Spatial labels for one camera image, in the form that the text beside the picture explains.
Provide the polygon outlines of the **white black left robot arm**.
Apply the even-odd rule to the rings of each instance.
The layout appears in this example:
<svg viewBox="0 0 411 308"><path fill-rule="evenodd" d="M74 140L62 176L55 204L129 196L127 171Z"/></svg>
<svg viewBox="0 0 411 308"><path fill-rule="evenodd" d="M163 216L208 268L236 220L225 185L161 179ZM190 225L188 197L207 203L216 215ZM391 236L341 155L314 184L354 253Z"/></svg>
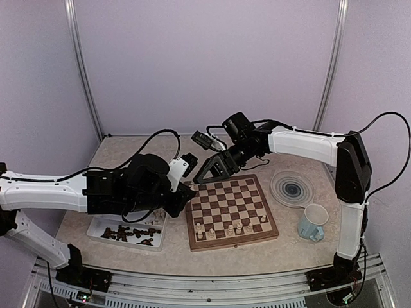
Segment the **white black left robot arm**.
<svg viewBox="0 0 411 308"><path fill-rule="evenodd" d="M197 165L188 153L171 162L154 154L135 154L125 167L91 167L63 178L23 178L1 164L1 235L24 243L39 257L81 286L90 279L80 250L50 237L29 222L24 209L62 209L126 218L132 212L164 209L176 218L195 196L182 178Z"/></svg>

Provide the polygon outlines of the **white chess bishop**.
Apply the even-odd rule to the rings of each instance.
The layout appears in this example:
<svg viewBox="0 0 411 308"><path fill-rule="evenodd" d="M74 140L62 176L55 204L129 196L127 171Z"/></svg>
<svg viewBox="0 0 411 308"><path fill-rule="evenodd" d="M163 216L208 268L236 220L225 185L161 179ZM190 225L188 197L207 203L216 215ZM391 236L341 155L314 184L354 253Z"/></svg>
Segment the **white chess bishop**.
<svg viewBox="0 0 411 308"><path fill-rule="evenodd" d="M205 231L203 224L197 223L195 225L196 235L198 240L205 239Z"/></svg>

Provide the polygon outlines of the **white chess pawn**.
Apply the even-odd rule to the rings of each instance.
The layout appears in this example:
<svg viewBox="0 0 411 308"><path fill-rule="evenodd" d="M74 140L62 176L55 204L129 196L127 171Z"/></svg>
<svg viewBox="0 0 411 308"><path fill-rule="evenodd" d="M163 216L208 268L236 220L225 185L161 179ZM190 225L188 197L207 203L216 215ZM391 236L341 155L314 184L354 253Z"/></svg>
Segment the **white chess pawn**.
<svg viewBox="0 0 411 308"><path fill-rule="evenodd" d="M215 238L215 232L212 228L209 229L209 231L207 233L207 238L208 239L214 239Z"/></svg>

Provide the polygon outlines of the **white chess queen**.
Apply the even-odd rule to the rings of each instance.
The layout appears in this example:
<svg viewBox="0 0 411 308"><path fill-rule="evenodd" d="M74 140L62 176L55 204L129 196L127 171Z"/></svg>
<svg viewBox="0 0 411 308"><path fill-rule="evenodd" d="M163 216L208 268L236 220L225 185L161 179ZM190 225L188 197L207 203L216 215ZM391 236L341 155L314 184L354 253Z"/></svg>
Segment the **white chess queen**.
<svg viewBox="0 0 411 308"><path fill-rule="evenodd" d="M239 221L236 224L235 232L236 232L236 234L241 234L242 230L243 230L243 223L241 221Z"/></svg>

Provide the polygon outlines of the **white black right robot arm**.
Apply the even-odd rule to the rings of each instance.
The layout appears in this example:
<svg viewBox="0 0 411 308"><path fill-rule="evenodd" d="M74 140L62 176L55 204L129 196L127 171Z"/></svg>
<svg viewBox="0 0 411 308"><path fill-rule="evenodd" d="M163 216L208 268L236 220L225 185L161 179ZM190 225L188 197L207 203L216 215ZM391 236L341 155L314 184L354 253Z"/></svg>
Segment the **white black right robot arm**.
<svg viewBox="0 0 411 308"><path fill-rule="evenodd" d="M353 275L367 226L367 199L372 167L360 132L347 134L301 130L273 119L249 121L237 112L222 124L232 146L206 159L194 183L226 180L254 157L271 153L316 160L333 173L334 190L341 209L340 237L328 278L336 285Z"/></svg>

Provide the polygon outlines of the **white plastic divided tray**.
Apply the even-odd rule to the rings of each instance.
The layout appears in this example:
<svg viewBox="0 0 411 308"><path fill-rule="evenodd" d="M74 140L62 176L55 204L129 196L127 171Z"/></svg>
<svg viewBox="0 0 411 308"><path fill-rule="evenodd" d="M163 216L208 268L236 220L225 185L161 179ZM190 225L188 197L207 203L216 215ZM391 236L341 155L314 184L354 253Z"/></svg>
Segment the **white plastic divided tray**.
<svg viewBox="0 0 411 308"><path fill-rule="evenodd" d="M126 223L118 215L95 215L87 236L105 244L154 252L162 250L168 224L168 214L163 209L149 216L145 212L131 213L128 219Z"/></svg>

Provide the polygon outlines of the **white chess king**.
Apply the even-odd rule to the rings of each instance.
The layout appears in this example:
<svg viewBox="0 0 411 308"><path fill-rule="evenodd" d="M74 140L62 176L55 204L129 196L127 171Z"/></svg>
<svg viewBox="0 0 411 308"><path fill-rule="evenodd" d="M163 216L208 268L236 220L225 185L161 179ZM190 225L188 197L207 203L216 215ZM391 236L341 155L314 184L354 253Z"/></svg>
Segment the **white chess king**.
<svg viewBox="0 0 411 308"><path fill-rule="evenodd" d="M227 228L227 237L232 237L234 235L234 226L229 225Z"/></svg>

